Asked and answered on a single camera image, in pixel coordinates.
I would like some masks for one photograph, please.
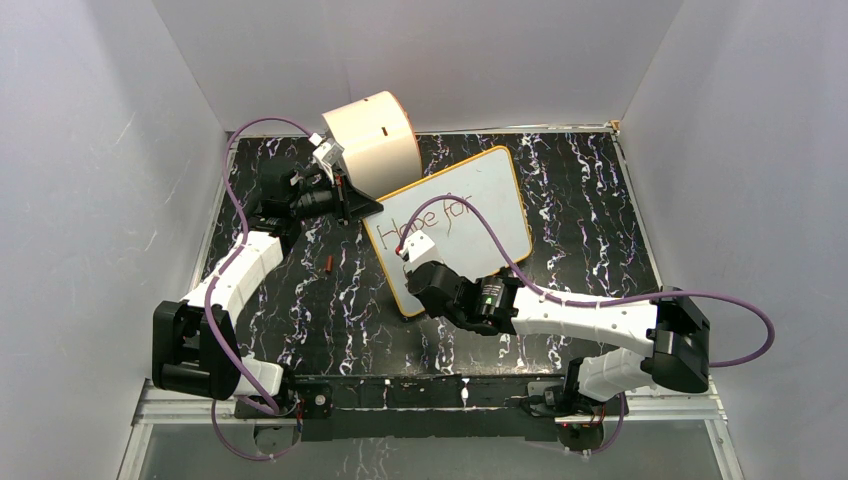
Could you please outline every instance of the metal frame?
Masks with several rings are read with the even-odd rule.
[[[615,146],[616,156],[624,174],[625,184],[630,192],[630,200],[636,213],[637,222],[645,241],[645,248],[651,262],[657,283],[662,285],[659,269],[654,257],[651,244],[645,230],[645,224],[633,192],[632,180],[627,169],[627,162],[618,141],[618,131],[609,125],[527,125],[515,127],[503,127],[476,130],[455,130],[441,132],[417,132],[422,134],[474,134],[474,133],[549,133],[549,132],[604,132],[611,133]],[[246,135],[241,138],[260,138],[269,135]],[[229,152],[229,164],[235,158],[238,142],[234,142]],[[216,193],[215,205],[220,205],[224,199],[223,184]],[[192,285],[200,282],[203,266],[206,262],[206,253],[217,226],[217,211],[212,219],[209,230],[203,237],[197,263],[192,275]],[[627,393],[630,413],[625,421],[658,421],[658,420],[702,420],[706,425],[713,453],[718,463],[722,478],[725,480],[742,480],[744,478],[736,451],[730,439],[727,429],[727,415],[721,403],[715,384],[710,379],[709,390],[699,395],[687,395],[663,388],[650,389],[640,388]],[[216,420],[221,424],[251,424],[251,425],[275,425],[293,426],[295,421],[291,419],[258,419],[243,420],[233,416],[235,412],[235,401],[218,402]],[[580,417],[561,418],[556,421],[580,421]],[[139,405],[133,418],[133,428],[130,434],[121,470],[118,474],[119,480],[135,480],[141,474],[147,446],[150,441],[154,425],[157,424],[211,424],[211,401],[176,392],[158,390],[153,387],[152,382],[146,381],[142,391]]]

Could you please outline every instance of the whiteboard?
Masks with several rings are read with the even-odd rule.
[[[412,213],[425,201],[447,193],[465,198],[483,214],[514,261],[527,258],[533,249],[506,147],[486,150],[380,198],[383,211],[363,223],[392,295],[406,317],[423,312],[424,307],[406,290],[403,260],[395,248]],[[506,265],[480,221],[456,201],[442,200],[424,209],[410,232],[418,230],[433,239],[447,266],[469,280],[491,275]]]

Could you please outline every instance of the black marble table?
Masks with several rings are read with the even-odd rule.
[[[657,289],[609,133],[421,135],[418,142],[426,174],[496,145],[509,148],[533,239],[521,267],[536,283],[611,296]],[[305,138],[241,140],[230,173],[235,192],[244,200],[258,188],[261,162],[285,157],[305,165],[311,150]],[[237,229],[225,198],[204,274]],[[329,255],[335,266],[326,275]],[[569,337],[482,337],[443,319],[406,319],[364,228],[329,218],[304,224],[292,254],[245,306],[236,335],[243,356],[312,376],[556,374],[571,358],[605,351]]]

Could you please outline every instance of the yellow edge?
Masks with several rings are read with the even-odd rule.
[[[428,175],[428,176],[426,176],[426,177],[424,177],[420,180],[417,180],[413,183],[410,183],[409,185],[407,185],[403,188],[395,190],[392,193],[383,195],[382,197],[378,198],[377,201],[383,202],[385,200],[388,200],[389,198],[392,198],[395,195],[401,194],[401,193],[409,190],[412,187],[421,185],[422,183],[424,183],[428,180],[432,180],[433,178],[438,177],[439,175],[441,175],[443,173],[447,173],[447,172],[449,172],[449,171],[451,171],[455,168],[458,168],[458,167],[465,165],[466,163],[470,163],[474,160],[477,160],[478,158],[480,158],[484,155],[488,155],[488,154],[494,152],[495,150],[505,151],[506,157],[509,160],[509,164],[512,167],[512,168],[510,168],[510,171],[512,172],[512,181],[515,183],[515,191],[518,193],[518,201],[521,203],[521,212],[523,213],[522,218],[524,218],[524,229],[527,231],[527,239],[530,241],[530,250],[527,252],[527,254],[525,254],[523,257],[520,257],[518,259],[512,259],[512,261],[514,261],[515,263],[521,262],[521,261],[525,260],[527,257],[529,257],[531,253],[533,253],[533,238],[530,235],[530,225],[527,224],[527,211],[524,209],[524,196],[521,195],[521,189],[518,187],[518,178],[515,176],[515,165],[513,165],[513,163],[512,163],[512,154],[510,153],[509,149],[504,147],[503,145],[498,145],[497,147],[492,147],[492,148],[490,148],[490,149],[488,149],[484,152],[480,152],[477,155],[474,155],[473,157],[466,158],[465,160],[457,163],[456,165],[451,165],[450,167],[448,167],[444,170],[440,170],[440,171],[438,171],[438,172],[436,172],[432,175]],[[362,222],[367,224],[368,219],[363,218]],[[367,228],[367,225],[366,225],[366,228],[365,228],[365,233],[368,235],[368,240],[371,241],[371,246],[374,247],[374,250],[376,251],[377,250],[377,243],[374,241],[374,237],[371,236],[371,231]],[[383,269],[383,273],[385,274],[386,273],[386,265],[383,263],[383,257],[381,257],[380,255],[377,255],[377,261],[380,262],[380,268]],[[495,270],[494,272],[490,273],[489,275],[494,275],[494,274],[498,273],[498,270]],[[395,291],[395,287],[392,286],[392,282],[389,281],[388,278],[386,280],[389,283],[389,289],[392,291],[392,296],[395,299],[395,304],[397,304],[398,310],[400,310],[401,315],[409,318],[409,317],[414,317],[415,315],[418,315],[419,313],[424,311],[424,309],[422,308],[421,310],[418,310],[417,312],[411,313],[411,314],[404,312],[403,307],[401,307],[400,302],[398,302],[398,295],[397,295],[397,292]]]

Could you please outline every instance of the beige cylindrical container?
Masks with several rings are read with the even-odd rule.
[[[344,147],[341,167],[357,189],[380,198],[421,179],[418,142],[394,95],[380,92],[324,114]]]

